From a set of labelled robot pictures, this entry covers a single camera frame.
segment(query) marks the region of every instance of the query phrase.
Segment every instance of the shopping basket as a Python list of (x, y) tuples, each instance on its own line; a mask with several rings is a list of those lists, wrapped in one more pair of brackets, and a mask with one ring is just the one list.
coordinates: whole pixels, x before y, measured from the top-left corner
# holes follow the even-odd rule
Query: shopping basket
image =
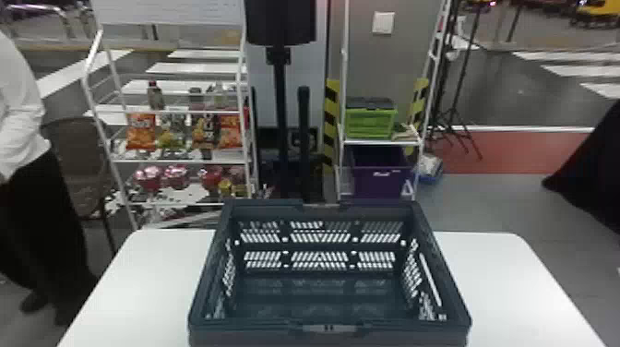
[(471, 318), (416, 202), (229, 201), (189, 314), (193, 346), (464, 346)]

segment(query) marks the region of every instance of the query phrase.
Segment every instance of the basket handle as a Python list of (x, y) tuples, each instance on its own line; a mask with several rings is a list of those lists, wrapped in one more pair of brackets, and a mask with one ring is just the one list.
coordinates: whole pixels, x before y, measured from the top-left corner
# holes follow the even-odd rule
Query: basket handle
[(296, 334), (351, 334), (357, 337), (368, 333), (368, 328), (368, 324), (298, 324), (292, 325), (291, 331)]

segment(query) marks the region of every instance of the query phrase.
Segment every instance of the orange chip bag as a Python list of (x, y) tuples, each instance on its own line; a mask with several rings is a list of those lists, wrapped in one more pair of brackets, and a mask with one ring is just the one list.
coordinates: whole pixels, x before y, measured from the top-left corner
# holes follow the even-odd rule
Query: orange chip bag
[(155, 150), (155, 114), (130, 114), (128, 150)]

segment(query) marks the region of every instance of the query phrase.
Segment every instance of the black speaker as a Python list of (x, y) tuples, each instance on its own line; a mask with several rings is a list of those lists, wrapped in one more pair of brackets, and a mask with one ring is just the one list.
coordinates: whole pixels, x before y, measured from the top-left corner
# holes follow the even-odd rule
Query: black speaker
[(244, 0), (247, 41), (294, 46), (316, 40), (316, 0)]

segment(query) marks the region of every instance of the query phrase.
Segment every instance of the yellow and black striped tape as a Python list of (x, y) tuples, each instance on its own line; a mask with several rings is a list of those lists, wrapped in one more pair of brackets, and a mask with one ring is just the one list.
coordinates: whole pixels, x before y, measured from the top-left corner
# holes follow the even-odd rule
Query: yellow and black striped tape
[[(422, 127), (424, 120), (424, 110), (426, 106), (426, 89), (428, 88), (428, 78), (418, 78), (415, 81), (415, 88), (413, 90), (413, 102), (409, 108), (409, 121), (413, 123), (420, 136), (422, 135)], [(411, 146), (405, 148), (405, 156), (411, 157), (415, 154), (417, 147)]]
[(338, 130), (340, 114), (340, 81), (328, 79), (325, 87), (325, 124), (323, 125), (323, 173), (333, 173), (338, 158)]

